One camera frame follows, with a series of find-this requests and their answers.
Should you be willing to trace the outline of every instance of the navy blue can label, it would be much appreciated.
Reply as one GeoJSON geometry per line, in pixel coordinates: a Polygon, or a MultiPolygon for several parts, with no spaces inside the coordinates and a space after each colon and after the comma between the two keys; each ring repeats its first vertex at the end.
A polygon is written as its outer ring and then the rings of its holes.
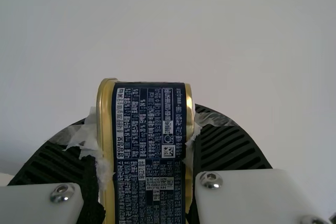
{"type": "Polygon", "coordinates": [[[117,82],[111,109],[115,222],[184,224],[185,84],[117,82]]]}

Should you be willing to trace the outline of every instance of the can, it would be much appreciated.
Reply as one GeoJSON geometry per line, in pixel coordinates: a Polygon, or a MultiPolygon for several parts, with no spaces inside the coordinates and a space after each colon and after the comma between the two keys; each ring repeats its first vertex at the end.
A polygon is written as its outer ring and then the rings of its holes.
{"type": "Polygon", "coordinates": [[[100,192],[104,223],[186,223],[192,177],[183,159],[193,132],[189,84],[101,82],[98,144],[113,169],[100,192]]]}

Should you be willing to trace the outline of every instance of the white background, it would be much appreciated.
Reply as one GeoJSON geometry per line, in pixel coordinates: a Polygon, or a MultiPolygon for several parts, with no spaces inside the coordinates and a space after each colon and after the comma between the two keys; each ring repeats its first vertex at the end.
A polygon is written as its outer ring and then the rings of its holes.
{"type": "Polygon", "coordinates": [[[0,171],[84,118],[105,77],[184,81],[336,211],[335,0],[0,0],[0,171]]]}

